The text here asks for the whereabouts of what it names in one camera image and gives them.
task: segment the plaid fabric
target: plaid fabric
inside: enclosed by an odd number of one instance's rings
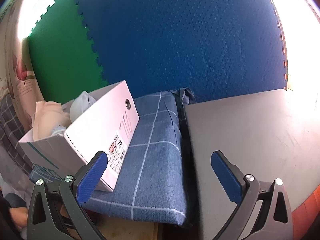
[[[14,110],[10,94],[7,94],[0,104],[0,142],[12,160],[29,176],[33,163],[18,143],[24,134],[25,132]]]
[[[181,105],[192,101],[185,102],[189,98],[186,93],[180,93],[180,98],[178,92],[176,95]],[[184,164],[189,160],[189,152],[182,146],[176,97],[166,91],[134,102],[140,120],[116,188],[112,193],[95,190],[83,206],[129,220],[188,225],[196,202],[196,183],[190,178],[192,169]],[[36,166],[30,179],[54,181]]]

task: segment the white cardboard box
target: white cardboard box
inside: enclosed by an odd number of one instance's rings
[[[105,152],[108,167],[96,189],[112,192],[139,116],[125,81],[89,94],[97,102],[78,117],[64,134],[33,141],[31,129],[19,144],[44,175],[57,179],[75,175],[98,151]],[[62,106],[65,112],[70,110],[72,102]]]

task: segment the green foam mat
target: green foam mat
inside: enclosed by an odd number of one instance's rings
[[[74,0],[55,0],[29,36],[33,69],[46,101],[66,103],[108,85]]]

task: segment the beige fabric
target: beige fabric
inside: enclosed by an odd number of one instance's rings
[[[0,102],[5,95],[9,93],[7,78],[3,78],[0,82]]]
[[[69,113],[64,113],[61,104],[56,102],[37,102],[33,121],[33,140],[48,137],[57,125],[68,127],[71,124]]]
[[[28,38],[20,39],[19,14],[23,0],[16,0],[6,17],[4,39],[5,68],[9,93],[14,109],[25,132],[32,127],[31,117],[36,112],[36,102],[43,96],[33,72],[28,47]]]

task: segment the person's hand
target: person's hand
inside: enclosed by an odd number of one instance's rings
[[[27,226],[28,209],[27,208],[9,208],[11,219],[19,231]]]

